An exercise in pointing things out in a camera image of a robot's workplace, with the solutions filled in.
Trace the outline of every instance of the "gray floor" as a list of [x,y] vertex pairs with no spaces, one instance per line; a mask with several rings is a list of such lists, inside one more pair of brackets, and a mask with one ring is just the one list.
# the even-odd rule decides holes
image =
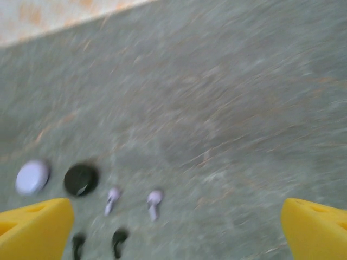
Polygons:
[[[119,227],[122,259],[291,259],[286,198],[347,208],[346,13],[345,0],[163,0],[2,50],[0,211],[65,197],[65,172],[88,160],[101,182],[72,199],[83,260],[112,259]],[[52,178],[22,198],[32,158]],[[104,217],[113,185],[124,194]]]

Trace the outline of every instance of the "yellow plastic part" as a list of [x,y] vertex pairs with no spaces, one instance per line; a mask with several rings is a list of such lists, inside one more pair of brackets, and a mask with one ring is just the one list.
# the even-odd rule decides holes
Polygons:
[[295,260],[347,259],[347,211],[290,198],[281,223]]
[[60,260],[73,220],[68,199],[0,213],[0,259]]

